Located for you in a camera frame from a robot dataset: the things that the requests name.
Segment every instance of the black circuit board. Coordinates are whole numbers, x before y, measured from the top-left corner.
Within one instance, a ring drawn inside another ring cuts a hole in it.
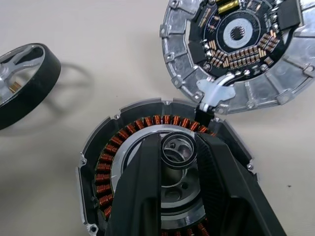
[[[194,62],[215,77],[227,72],[243,74],[246,70],[250,78],[263,73],[286,49],[281,31],[273,29],[277,23],[272,19],[275,6],[273,0],[239,0],[235,9],[224,14],[219,14],[218,4],[204,6],[192,22],[189,35],[190,42],[202,47],[192,54],[204,53]]]

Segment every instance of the copper winding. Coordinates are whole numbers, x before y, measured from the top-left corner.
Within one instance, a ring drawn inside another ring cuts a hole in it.
[[[154,123],[154,124],[162,124],[162,122],[161,122],[161,116],[159,116],[159,115],[153,116],[153,123]]]
[[[191,123],[191,126],[189,129],[195,132],[198,129],[198,127],[199,127],[199,123],[194,121],[193,123]]]
[[[171,115],[164,115],[163,124],[170,124],[170,123],[171,123]]]
[[[199,132],[201,132],[201,133],[207,133],[207,132],[208,132],[208,128],[203,125],[203,126],[201,126],[201,127],[199,128]]]
[[[96,182],[106,182],[110,181],[110,175],[109,174],[97,174],[95,177]]]
[[[99,199],[99,205],[104,206],[113,201],[113,195],[109,194]]]
[[[142,120],[140,120],[140,119],[135,121],[135,125],[138,129],[144,128],[144,124],[143,124]]]
[[[199,229],[199,231],[201,232],[201,235],[202,235],[202,236],[210,236],[210,235],[208,234],[206,228],[205,228],[201,223],[198,224],[198,229]]]
[[[184,118],[182,120],[181,127],[187,128],[189,126],[190,120],[188,118]]]
[[[115,146],[113,146],[111,144],[108,144],[108,145],[106,145],[105,150],[108,152],[111,152],[111,153],[116,153],[118,148],[116,148]]]
[[[104,214],[105,214],[106,219],[109,218],[111,212],[112,212],[112,206],[109,206],[108,208],[105,209]]]
[[[109,163],[112,163],[113,159],[114,159],[114,156],[107,154],[107,153],[102,154],[99,158],[100,161],[105,161],[105,162],[109,162]]]
[[[188,236],[192,236],[193,235],[192,229],[187,229],[187,235]]]
[[[145,118],[144,118],[144,122],[145,122],[145,124],[146,124],[147,126],[153,125],[153,122],[152,122],[151,117],[145,117]]]
[[[126,126],[126,129],[127,131],[130,133],[130,134],[133,134],[136,132],[136,129],[134,128],[134,126],[132,124],[129,124]]]
[[[97,194],[105,193],[108,190],[111,190],[110,184],[104,184],[96,187]]]
[[[120,131],[118,131],[118,135],[123,139],[123,140],[126,140],[129,135],[126,131],[124,131],[123,129],[121,129]]]
[[[173,125],[180,125],[181,123],[181,118],[179,116],[174,116],[173,117]]]
[[[117,146],[120,146],[121,144],[123,144],[123,141],[120,138],[117,138],[117,137],[113,137],[110,141],[112,143],[116,144]]]
[[[110,164],[105,164],[105,163],[99,163],[97,166],[98,171],[110,171],[111,165]]]

